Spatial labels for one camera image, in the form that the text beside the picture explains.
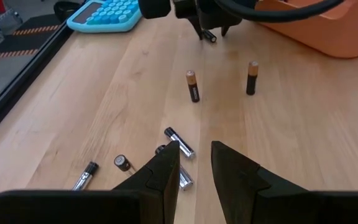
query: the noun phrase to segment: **wooden tabletop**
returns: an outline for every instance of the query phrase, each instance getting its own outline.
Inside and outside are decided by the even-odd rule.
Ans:
[[[247,96],[251,60],[260,68]],[[195,185],[179,193],[176,223],[224,223],[212,140],[304,188],[358,190],[358,58],[247,21],[209,44],[173,14],[125,34],[74,33],[0,124],[0,191],[70,189],[89,161],[100,169],[88,188],[112,189],[126,178],[113,159],[142,167],[169,126],[197,155],[181,160]]]

